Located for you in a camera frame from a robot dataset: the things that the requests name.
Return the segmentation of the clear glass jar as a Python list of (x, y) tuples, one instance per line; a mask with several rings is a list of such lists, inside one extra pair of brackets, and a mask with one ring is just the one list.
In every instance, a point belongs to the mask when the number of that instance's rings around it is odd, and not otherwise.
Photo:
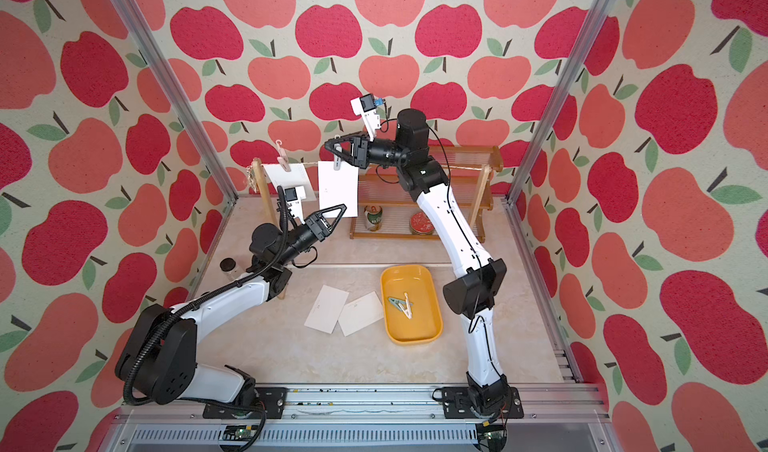
[(226, 257), (219, 262), (221, 272), (229, 281), (234, 281), (240, 277), (242, 270), (232, 257)]

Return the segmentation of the white postcard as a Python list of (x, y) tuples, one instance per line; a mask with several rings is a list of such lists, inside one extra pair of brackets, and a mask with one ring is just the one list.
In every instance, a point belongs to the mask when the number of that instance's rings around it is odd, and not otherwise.
[(370, 292), (347, 303), (338, 318), (344, 336), (352, 335), (384, 318), (381, 300), (376, 292)]
[(358, 216), (359, 169), (346, 162), (335, 168), (333, 161), (318, 163), (319, 207), (330, 208), (339, 204), (346, 206), (343, 216)]
[(323, 285), (304, 322), (304, 326), (313, 330), (332, 334), (338, 318), (346, 305), (347, 291)]
[(278, 188), (278, 186), (288, 188), (302, 185), (306, 191), (307, 201), (315, 201), (317, 199), (314, 187), (303, 163), (292, 163), (290, 172), (285, 172), (280, 164), (277, 163), (264, 164), (263, 168), (275, 188)]

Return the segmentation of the right aluminium corner post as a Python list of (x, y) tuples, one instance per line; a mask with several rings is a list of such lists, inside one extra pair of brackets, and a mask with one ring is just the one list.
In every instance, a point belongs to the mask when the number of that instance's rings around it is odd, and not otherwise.
[(558, 80), (543, 112), (542, 118), (533, 130), (522, 164), (516, 169), (510, 192), (506, 195), (506, 205), (514, 206), (526, 180), (530, 178), (532, 168), (542, 150), (546, 137), (553, 131), (555, 120), (558, 118), (579, 74), (587, 72), (585, 60), (594, 46), (597, 36), (608, 17), (616, 0), (593, 0), (587, 11), (583, 26), (576, 36), (574, 46), (558, 74)]

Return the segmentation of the aluminium corner post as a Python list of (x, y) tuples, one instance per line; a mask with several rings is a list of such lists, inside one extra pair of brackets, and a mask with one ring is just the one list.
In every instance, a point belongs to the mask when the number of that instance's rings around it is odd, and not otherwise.
[(558, 80), (543, 112), (542, 118), (533, 130), (522, 164), (516, 169), (510, 192), (506, 195), (506, 205), (514, 206), (526, 180), (530, 178), (532, 168), (542, 150), (546, 137), (553, 131), (555, 120), (558, 118), (579, 74), (587, 72), (585, 60), (594, 46), (597, 36), (608, 17), (616, 0), (593, 0), (587, 11), (583, 26), (576, 36), (574, 46), (558, 74)]
[(154, 34), (144, 18), (140, 6), (135, 0), (110, 0), (122, 22), (129, 30), (138, 50), (144, 54), (160, 88), (168, 98), (171, 108), (180, 123), (201, 154), (202, 161), (208, 167), (212, 177), (222, 191), (227, 202), (235, 203), (238, 192), (221, 162), (205, 128), (196, 116), (181, 82), (172, 66), (158, 46)]

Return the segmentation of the yellow plastic tray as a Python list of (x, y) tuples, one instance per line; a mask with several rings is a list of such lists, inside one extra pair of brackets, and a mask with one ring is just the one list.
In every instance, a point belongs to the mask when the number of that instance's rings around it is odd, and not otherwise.
[[(418, 264), (385, 269), (380, 277), (384, 318), (389, 338), (398, 345), (417, 345), (436, 340), (443, 332), (437, 292), (430, 271)], [(404, 299), (407, 293), (413, 317), (408, 319), (391, 305), (389, 297)]]

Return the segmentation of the green beverage can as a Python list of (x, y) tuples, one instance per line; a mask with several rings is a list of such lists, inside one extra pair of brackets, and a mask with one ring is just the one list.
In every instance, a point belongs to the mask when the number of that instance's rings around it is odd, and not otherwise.
[(379, 205), (364, 207), (364, 224), (368, 231), (378, 231), (382, 226), (383, 209)]

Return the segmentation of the red round tin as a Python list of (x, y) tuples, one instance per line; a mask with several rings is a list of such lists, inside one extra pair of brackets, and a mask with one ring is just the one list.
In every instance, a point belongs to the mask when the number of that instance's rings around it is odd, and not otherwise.
[(435, 232), (434, 225), (423, 211), (412, 214), (409, 229), (414, 235), (432, 235)]

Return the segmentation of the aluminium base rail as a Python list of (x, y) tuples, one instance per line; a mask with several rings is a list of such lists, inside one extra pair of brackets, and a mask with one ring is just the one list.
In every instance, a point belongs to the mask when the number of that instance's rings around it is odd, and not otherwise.
[(596, 387), (523, 384), (495, 420), (453, 384), (270, 384), (253, 412), (123, 407), (101, 451), (619, 451)]

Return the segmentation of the teal clothespin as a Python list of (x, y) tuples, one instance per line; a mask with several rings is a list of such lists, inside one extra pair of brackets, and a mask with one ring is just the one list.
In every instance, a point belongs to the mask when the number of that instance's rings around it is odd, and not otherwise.
[(407, 310), (407, 304), (403, 299), (399, 299), (396, 297), (389, 297), (388, 301), (391, 305), (396, 307), (399, 311), (405, 313)]

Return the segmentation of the grey clothespin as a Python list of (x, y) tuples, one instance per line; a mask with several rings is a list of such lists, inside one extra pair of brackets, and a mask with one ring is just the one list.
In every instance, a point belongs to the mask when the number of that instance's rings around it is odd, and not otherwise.
[(342, 168), (343, 160), (343, 148), (340, 143), (334, 144), (332, 146), (332, 152), (334, 154), (334, 160), (333, 160), (333, 168), (335, 171), (339, 171)]

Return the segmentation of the pink clothespin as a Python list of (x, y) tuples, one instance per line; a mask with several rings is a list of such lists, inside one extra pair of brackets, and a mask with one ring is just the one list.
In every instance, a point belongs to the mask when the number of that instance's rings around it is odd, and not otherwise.
[(275, 147), (278, 152), (278, 163), (280, 164), (280, 166), (285, 172), (290, 172), (291, 163), (287, 156), (286, 150), (283, 148), (283, 143), (281, 139), (276, 140)]

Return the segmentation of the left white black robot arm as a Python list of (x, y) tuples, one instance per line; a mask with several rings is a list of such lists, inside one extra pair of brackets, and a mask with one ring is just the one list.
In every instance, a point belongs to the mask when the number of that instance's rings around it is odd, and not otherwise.
[(142, 311), (116, 361), (123, 400), (140, 406), (176, 400), (198, 402), (237, 414), (262, 413), (255, 380), (233, 367), (199, 364), (198, 345), (241, 313), (276, 298), (286, 287), (295, 259), (334, 232), (345, 204), (317, 210), (297, 222), (291, 193), (278, 191), (279, 222), (262, 223), (251, 236), (250, 267), (233, 281), (173, 307)]

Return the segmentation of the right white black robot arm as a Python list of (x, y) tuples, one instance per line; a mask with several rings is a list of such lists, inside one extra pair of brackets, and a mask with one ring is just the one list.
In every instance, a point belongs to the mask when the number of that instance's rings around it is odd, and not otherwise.
[(395, 168), (400, 186), (426, 214), (455, 275), (443, 287), (443, 295), (465, 329), (472, 411), (482, 419), (497, 419), (513, 405), (493, 329), (493, 307), (506, 264), (483, 247), (462, 214), (452, 188), (450, 160), (440, 163), (430, 152), (434, 130), (425, 114), (408, 108), (398, 113), (396, 122), (394, 140), (352, 133), (327, 140), (324, 149), (360, 169), (372, 165)]

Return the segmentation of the white clothespin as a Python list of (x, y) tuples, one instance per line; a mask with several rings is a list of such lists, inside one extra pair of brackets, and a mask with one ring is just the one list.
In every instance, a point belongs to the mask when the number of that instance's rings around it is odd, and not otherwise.
[(400, 308), (401, 312), (408, 319), (411, 319), (413, 317), (412, 309), (411, 309), (411, 302), (409, 300), (409, 296), (408, 296), (407, 293), (404, 294), (404, 299), (399, 302), (399, 308)]

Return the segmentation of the wooden shelf with ribbed panels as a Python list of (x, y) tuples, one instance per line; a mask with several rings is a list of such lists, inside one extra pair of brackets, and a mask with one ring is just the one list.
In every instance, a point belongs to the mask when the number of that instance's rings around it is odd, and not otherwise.
[[(430, 153), (443, 168), (452, 174), (452, 189), (458, 207), (469, 222), (473, 233), (485, 240), (482, 214), (492, 210), (490, 190), (493, 176), (503, 168), (501, 153), (496, 146), (438, 146), (432, 145)], [(359, 212), (351, 220), (349, 237), (352, 239), (428, 239), (438, 235), (414, 235), (409, 229), (412, 214), (420, 212), (397, 182), (396, 169), (376, 169), (371, 166), (360, 176), (358, 183)], [(364, 224), (364, 207), (379, 205), (383, 209), (382, 226), (378, 231), (368, 231)]]

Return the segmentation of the left aluminium corner post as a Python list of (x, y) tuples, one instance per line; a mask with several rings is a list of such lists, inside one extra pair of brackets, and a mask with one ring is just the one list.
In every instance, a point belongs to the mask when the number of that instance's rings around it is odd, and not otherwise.
[(196, 116), (181, 82), (172, 66), (158, 46), (154, 34), (144, 18), (140, 6), (135, 0), (110, 0), (122, 22), (129, 30), (138, 50), (144, 54), (160, 88), (168, 98), (171, 108), (180, 123), (201, 154), (202, 161), (208, 167), (212, 177), (222, 191), (227, 202), (235, 203), (238, 192), (221, 162), (205, 128)]

